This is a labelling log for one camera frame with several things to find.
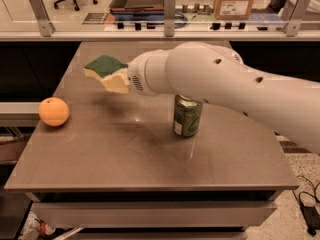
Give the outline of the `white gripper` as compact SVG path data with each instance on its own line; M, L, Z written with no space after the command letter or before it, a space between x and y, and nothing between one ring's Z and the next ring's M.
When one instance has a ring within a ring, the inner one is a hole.
M108 92L127 94L129 89L140 95L155 96L156 78L161 76L162 50L145 52L128 63L127 69L120 69L105 76L101 83Z

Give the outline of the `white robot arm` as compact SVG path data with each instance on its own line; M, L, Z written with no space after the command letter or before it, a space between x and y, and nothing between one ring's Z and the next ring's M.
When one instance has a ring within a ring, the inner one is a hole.
M247 115L320 153L320 85L246 66L230 48L199 42L143 53L102 78L109 91L175 94Z

